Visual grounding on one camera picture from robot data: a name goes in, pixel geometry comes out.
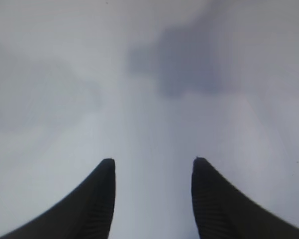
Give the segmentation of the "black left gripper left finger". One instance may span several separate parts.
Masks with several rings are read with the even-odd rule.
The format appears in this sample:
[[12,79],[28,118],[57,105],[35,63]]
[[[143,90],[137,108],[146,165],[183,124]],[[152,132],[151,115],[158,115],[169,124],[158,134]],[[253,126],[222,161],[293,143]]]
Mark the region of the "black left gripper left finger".
[[106,239],[115,197],[115,160],[107,158],[61,201],[2,238]]

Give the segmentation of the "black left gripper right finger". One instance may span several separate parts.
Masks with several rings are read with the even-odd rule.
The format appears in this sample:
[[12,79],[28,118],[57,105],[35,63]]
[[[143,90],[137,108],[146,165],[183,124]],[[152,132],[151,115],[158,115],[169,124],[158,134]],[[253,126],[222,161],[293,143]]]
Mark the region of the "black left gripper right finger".
[[299,229],[228,182],[205,158],[192,172],[192,204],[201,239],[299,239]]

